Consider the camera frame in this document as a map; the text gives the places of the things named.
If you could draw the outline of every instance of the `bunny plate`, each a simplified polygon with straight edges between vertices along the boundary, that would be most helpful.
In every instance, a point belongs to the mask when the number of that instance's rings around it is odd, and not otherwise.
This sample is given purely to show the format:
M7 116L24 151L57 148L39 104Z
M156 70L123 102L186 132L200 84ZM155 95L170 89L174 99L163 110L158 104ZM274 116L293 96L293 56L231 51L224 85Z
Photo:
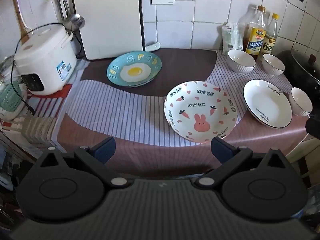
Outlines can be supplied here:
M219 86L189 81L173 88L164 101L168 124L183 138L197 143L226 137L235 127L234 99Z

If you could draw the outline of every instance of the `pink bunny print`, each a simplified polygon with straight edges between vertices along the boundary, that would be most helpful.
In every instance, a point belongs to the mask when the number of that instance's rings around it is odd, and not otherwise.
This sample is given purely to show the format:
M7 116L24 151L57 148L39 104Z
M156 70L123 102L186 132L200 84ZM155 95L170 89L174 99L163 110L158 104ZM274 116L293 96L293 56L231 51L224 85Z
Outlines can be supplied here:
M205 115L195 114L196 123L193 126L197 132L207 132L210 130L210 124L205 120Z

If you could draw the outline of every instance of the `green colander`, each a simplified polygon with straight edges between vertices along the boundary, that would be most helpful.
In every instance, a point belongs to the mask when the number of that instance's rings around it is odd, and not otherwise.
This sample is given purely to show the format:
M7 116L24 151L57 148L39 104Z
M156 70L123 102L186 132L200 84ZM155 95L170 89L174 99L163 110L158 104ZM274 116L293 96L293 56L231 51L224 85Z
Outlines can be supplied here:
M13 82L13 85L14 85L14 88L17 90L17 92L20 94L20 96L22 96L19 83ZM21 103L21 99L13 90L11 84L6 85L6 87L2 91L0 91L0 106L4 110L8 112L14 112L20 103Z

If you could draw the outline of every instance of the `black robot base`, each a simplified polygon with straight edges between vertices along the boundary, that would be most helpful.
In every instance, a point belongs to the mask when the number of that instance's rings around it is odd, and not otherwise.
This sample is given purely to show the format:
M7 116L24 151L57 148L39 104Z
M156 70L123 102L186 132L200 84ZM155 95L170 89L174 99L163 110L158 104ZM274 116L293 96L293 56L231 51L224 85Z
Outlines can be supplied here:
M95 147L115 151L106 141ZM307 191L280 150L256 154L214 138L233 157L189 180L126 179L90 149L43 153L17 189L28 218L14 240L311 240L297 217Z

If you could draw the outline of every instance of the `wok lid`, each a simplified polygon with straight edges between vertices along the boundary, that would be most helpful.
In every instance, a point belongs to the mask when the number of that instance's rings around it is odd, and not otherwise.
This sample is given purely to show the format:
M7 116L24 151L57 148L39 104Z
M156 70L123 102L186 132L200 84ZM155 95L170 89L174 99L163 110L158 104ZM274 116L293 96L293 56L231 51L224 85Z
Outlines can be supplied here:
M291 55L296 63L309 75L320 82L320 67L316 63L316 56L311 54L309 57L295 49L291 50Z

